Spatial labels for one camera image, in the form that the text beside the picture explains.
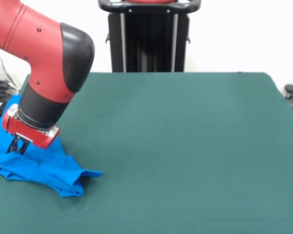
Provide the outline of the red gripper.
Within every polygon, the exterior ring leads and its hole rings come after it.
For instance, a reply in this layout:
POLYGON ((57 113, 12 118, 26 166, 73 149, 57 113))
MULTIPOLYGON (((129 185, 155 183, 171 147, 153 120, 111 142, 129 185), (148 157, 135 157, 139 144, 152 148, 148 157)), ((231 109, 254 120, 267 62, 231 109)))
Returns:
POLYGON ((17 110, 7 110, 3 116, 2 127, 5 131, 14 136, 7 153, 17 152, 21 155, 27 150, 29 143, 41 149, 48 148, 60 133, 57 126, 49 130, 39 130, 23 123, 17 117, 17 110), (18 148, 18 141, 22 141, 22 146, 18 148))

